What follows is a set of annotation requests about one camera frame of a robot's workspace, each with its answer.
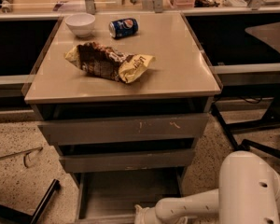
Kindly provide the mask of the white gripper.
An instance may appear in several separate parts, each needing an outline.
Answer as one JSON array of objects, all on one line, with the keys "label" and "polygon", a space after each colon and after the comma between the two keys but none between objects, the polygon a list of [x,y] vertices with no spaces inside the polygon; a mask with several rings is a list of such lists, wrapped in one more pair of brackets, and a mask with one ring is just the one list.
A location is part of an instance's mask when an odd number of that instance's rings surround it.
[{"label": "white gripper", "polygon": [[156,216],[155,208],[141,207],[137,204],[135,207],[134,224],[161,224]]}]

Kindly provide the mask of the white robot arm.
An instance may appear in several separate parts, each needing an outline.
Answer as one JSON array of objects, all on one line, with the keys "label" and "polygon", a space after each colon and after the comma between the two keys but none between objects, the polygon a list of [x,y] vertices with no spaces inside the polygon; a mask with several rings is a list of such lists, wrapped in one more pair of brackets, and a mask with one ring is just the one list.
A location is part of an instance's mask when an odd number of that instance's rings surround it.
[{"label": "white robot arm", "polygon": [[280,174],[259,156],[236,151],[222,162],[217,189],[135,211],[134,224],[187,224],[206,214],[219,215],[219,224],[280,224]]}]

